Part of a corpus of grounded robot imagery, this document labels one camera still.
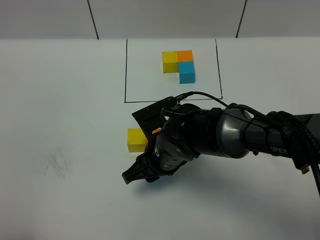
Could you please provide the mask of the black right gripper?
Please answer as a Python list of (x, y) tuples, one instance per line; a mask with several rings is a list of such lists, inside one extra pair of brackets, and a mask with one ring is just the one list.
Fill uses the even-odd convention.
[(199, 155), (184, 139), (178, 140), (164, 132), (158, 132), (145, 153), (139, 155), (133, 165), (122, 173), (122, 178), (126, 185), (137, 180), (152, 183), (160, 176), (172, 175)]

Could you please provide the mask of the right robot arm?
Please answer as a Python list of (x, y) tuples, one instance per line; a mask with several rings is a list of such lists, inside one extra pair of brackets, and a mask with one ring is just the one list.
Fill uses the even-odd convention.
[(313, 169), (315, 179), (320, 177), (318, 114), (272, 111), (265, 115), (235, 103), (225, 109), (206, 110), (189, 103), (176, 109), (162, 108), (161, 122), (148, 113), (143, 109), (134, 114), (148, 143), (122, 174), (126, 184), (171, 176), (200, 155), (240, 159), (248, 153), (290, 158), (302, 173)]

